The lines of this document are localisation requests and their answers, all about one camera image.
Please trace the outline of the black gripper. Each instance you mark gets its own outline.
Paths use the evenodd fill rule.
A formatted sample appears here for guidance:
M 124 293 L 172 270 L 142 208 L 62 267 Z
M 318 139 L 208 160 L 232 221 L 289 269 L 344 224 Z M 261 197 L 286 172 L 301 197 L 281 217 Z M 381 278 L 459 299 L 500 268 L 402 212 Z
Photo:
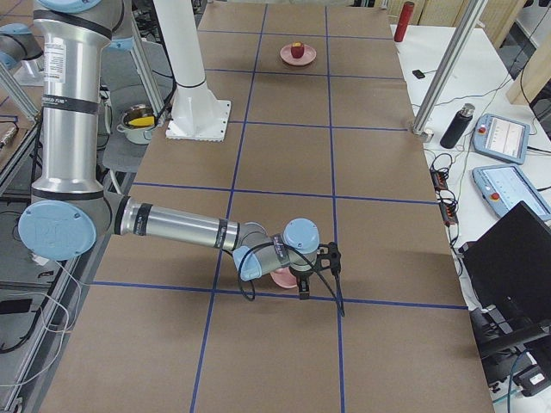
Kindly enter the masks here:
M 298 284 L 300 299 L 310 298 L 309 277 L 318 269 L 318 264 L 309 260 L 301 260 L 290 264 L 289 271 Z

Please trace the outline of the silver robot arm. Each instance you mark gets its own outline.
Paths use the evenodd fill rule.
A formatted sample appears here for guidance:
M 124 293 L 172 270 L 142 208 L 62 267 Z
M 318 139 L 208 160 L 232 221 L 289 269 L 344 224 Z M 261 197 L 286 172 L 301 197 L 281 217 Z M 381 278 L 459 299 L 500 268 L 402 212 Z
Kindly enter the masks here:
M 38 256 L 64 261 L 104 234 L 164 237 L 231 252 L 244 281 L 288 268 L 306 299 L 320 261 L 312 221 L 294 219 L 282 234 L 269 236 L 254 222 L 140 203 L 105 191 L 96 179 L 102 51 L 136 44 L 130 2 L 38 1 L 34 22 L 45 40 L 43 166 L 18 224 L 24 244 Z

